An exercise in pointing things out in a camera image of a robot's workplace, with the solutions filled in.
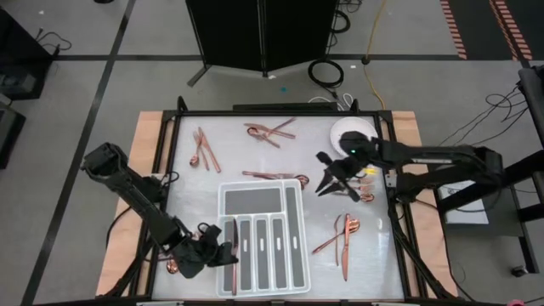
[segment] knife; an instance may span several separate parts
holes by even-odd
[[[238,254],[238,224],[236,223],[236,219],[233,219],[232,224],[234,225],[232,256],[236,257],[236,255]],[[237,284],[236,284],[236,279],[237,279],[237,277],[236,277],[236,266],[237,265],[238,265],[237,263],[234,263],[234,265],[232,267],[232,295],[233,296],[236,295],[236,288],[237,288]]]
[[[346,213],[346,229],[344,232],[344,243],[342,251],[342,272],[343,279],[348,281],[348,260],[349,260],[349,213]]]

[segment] wooden board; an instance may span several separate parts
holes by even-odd
[[[406,145],[421,145],[419,129],[415,114],[412,111],[394,111],[394,129],[397,140]],[[151,173],[153,159],[155,156],[156,144],[161,127],[162,112],[146,111],[141,112],[139,116],[136,133],[134,134],[133,145],[129,154],[129,166],[140,175],[149,175]],[[167,141],[163,150],[163,158],[167,158],[169,144],[169,135],[172,133],[172,125],[167,130]],[[164,173],[165,162],[161,164],[161,173]],[[410,165],[405,167],[406,172],[425,173],[427,167],[423,165]],[[435,204],[433,192],[423,191],[418,197],[422,201]],[[116,215],[121,213],[127,204],[119,201]],[[456,285],[451,279],[450,265],[445,253],[445,239],[439,216],[435,210],[424,205],[414,204],[411,206],[414,225],[416,228],[416,237],[418,241],[420,255],[427,264],[434,276],[442,283],[444,288],[450,293],[456,295]],[[102,273],[100,275],[97,295],[108,292],[123,275],[128,265],[134,259],[136,246],[138,244],[141,219],[134,212],[128,212],[112,230],[110,244],[106,251]],[[417,294],[417,283],[413,264],[406,256],[408,276],[412,295]],[[148,265],[143,267],[142,279],[147,277]],[[144,292],[144,286],[140,286],[138,292]]]

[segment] concrete floor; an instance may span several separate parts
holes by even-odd
[[[106,55],[131,1],[98,5],[91,1],[1,0],[0,4],[32,35],[43,27],[70,40],[73,48],[63,54]],[[361,10],[350,15],[352,29],[338,36],[334,54],[365,52],[377,4],[377,0],[365,0]],[[406,1],[391,0],[377,31],[374,53],[456,54],[456,50],[438,2],[414,0],[406,5]],[[184,2],[136,0],[119,54],[198,54]],[[360,62],[341,60],[338,64],[346,73],[339,93],[351,93],[359,99],[361,109],[379,109]],[[1,305],[16,305],[22,299],[105,67],[105,60],[57,61],[40,99],[13,104],[27,121],[8,168],[0,171]],[[138,114],[172,109],[179,95],[191,110],[228,110],[234,104],[304,102],[326,96],[309,80],[307,65],[280,71],[273,80],[213,67],[189,88],[187,81],[200,68],[198,61],[117,61],[108,76],[86,151],[109,141],[128,152]],[[519,62],[512,61],[377,60],[369,66],[369,73],[388,109],[415,111],[423,143],[436,145],[485,110],[486,95],[508,93],[520,68]],[[333,72],[321,67],[318,73],[330,76]],[[495,112],[471,132],[466,143],[505,128],[500,123],[502,116],[502,110]],[[507,165],[541,149],[529,114],[486,145],[501,152]],[[523,183],[519,188],[534,187]],[[519,198],[523,206],[537,201],[532,194]],[[115,204],[115,195],[77,175],[36,303],[94,297],[105,255],[105,232]],[[529,228],[542,267],[544,222],[533,222]],[[544,276],[516,279],[508,273],[523,262],[516,239],[448,235],[447,240],[452,271],[473,298],[504,303],[544,295]]]

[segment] white table surface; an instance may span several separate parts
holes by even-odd
[[[402,299],[404,295],[381,171],[378,169],[375,176],[373,193],[376,199],[372,203],[355,203],[341,195],[318,197],[315,189],[323,177],[325,165],[315,155],[324,151],[332,159],[341,158],[332,148],[329,136],[331,126],[341,117],[298,117],[282,128],[283,132],[296,134],[296,139],[271,136],[281,149],[248,136],[247,127],[243,125],[251,122],[272,128],[287,119],[278,116],[182,118],[173,166],[180,178],[170,189],[167,212],[178,216],[190,230],[196,230],[200,222],[217,223],[219,184],[258,179],[243,176],[242,171],[306,174],[310,182],[303,191],[303,207],[309,252],[333,237],[333,223],[338,214],[350,213],[352,218],[360,220],[360,230],[350,236],[348,281],[343,280],[342,265],[337,267],[335,264],[334,245],[331,245],[316,255],[309,255],[312,288],[308,293],[263,298]],[[365,119],[375,125],[371,117]],[[192,133],[198,127],[204,130],[223,170],[221,173],[215,172],[209,158],[209,172],[203,164],[198,168],[189,165],[196,149]],[[343,245],[342,238],[338,242],[339,246]],[[181,274],[170,275],[165,263],[159,263],[153,298],[218,299],[215,286],[216,269],[205,268],[188,280]]]

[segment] yellow cable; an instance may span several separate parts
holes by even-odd
[[[376,32],[377,23],[380,20],[380,16],[382,16],[383,8],[385,8],[385,4],[388,0],[382,0],[382,5],[380,6],[380,9],[377,11],[376,18],[374,19],[374,25],[372,26],[372,32],[371,32],[371,38],[368,41],[368,48],[366,48],[366,59],[369,59],[369,55],[371,53],[371,46],[372,42],[374,41],[374,32]],[[366,80],[368,81],[368,85],[370,85],[372,92],[377,97],[377,99],[380,100],[380,103],[382,104],[382,109],[386,109],[385,102],[383,101],[380,94],[377,92],[376,88],[374,88],[374,84],[372,83],[370,77],[368,76],[368,72],[366,72],[366,65],[363,65],[363,71],[365,72]]]

